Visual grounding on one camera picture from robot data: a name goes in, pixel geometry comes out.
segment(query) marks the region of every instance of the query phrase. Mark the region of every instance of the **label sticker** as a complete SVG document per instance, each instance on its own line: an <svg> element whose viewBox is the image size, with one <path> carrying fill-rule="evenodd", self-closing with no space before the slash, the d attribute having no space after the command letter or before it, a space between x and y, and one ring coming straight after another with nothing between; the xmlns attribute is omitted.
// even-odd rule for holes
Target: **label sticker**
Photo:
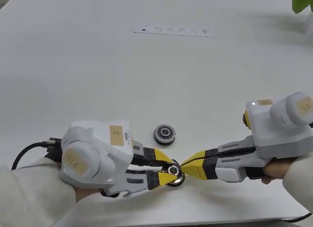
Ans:
<svg viewBox="0 0 313 227"><path fill-rule="evenodd" d="M260 106L272 105L273 102L270 99L258 100Z"/></svg>
<svg viewBox="0 0 313 227"><path fill-rule="evenodd" d="M74 172L81 176L83 175L87 169L88 165L85 161L83 161L78 154L76 154L73 150L68 149L63 154L62 162L67 166L73 168Z"/></svg>
<svg viewBox="0 0 313 227"><path fill-rule="evenodd" d="M313 101L309 96L301 101L298 101L296 106L302 116L305 116L313 111Z"/></svg>
<svg viewBox="0 0 313 227"><path fill-rule="evenodd" d="M124 146L123 127L110 125L111 145Z"/></svg>

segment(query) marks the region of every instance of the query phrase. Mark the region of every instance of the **white tabletop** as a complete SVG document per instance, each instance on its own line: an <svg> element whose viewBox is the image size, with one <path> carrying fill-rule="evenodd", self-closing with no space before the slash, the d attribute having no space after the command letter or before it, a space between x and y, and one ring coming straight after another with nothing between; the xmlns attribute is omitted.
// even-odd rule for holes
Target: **white tabletop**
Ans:
<svg viewBox="0 0 313 227"><path fill-rule="evenodd" d="M0 10L1 164L82 119L132 123L157 147L159 124L183 161L249 135L250 99L313 95L313 39L291 0L11 0ZM135 23L215 27L216 38L132 33ZM21 165L44 154L29 152ZM59 227L171 226L293 218L305 210L281 182L187 177L131 199L94 195Z"/></svg>

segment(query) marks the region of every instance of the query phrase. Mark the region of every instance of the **hand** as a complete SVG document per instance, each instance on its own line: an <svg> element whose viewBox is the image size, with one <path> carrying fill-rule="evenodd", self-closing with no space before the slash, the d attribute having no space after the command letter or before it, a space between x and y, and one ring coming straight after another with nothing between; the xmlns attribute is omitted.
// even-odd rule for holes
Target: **hand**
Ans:
<svg viewBox="0 0 313 227"><path fill-rule="evenodd" d="M61 164L59 162L56 163L59 168L61 168ZM91 195L91 194L96 194L96 193L101 193L102 189L79 189L79 188L75 188L75 195L76 195L76 202L79 202L80 200L82 200L83 198Z"/></svg>
<svg viewBox="0 0 313 227"><path fill-rule="evenodd" d="M264 173L268 176L262 178L263 184L269 184L275 179L283 179L291 164L296 160L296 158L289 159L273 159L263 168Z"/></svg>

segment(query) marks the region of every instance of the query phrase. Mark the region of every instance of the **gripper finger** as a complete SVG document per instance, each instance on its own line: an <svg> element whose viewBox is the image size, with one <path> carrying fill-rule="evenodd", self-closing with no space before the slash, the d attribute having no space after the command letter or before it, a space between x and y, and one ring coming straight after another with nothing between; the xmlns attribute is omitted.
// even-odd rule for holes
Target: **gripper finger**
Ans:
<svg viewBox="0 0 313 227"><path fill-rule="evenodd" d="M134 158L131 163L133 165L161 167L166 163L173 163L173 161L159 149L143 147L143 145L137 141L134 141L133 153Z"/></svg>

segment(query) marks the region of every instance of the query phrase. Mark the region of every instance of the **electrical outlet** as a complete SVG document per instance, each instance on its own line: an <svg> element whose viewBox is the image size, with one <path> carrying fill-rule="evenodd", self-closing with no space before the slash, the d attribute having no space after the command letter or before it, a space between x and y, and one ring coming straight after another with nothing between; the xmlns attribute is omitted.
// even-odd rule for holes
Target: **electrical outlet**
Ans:
<svg viewBox="0 0 313 227"><path fill-rule="evenodd" d="M132 27L134 33L162 34L162 35L183 35L215 38L215 32L211 28L194 27L172 27L164 25L135 24Z"/></svg>

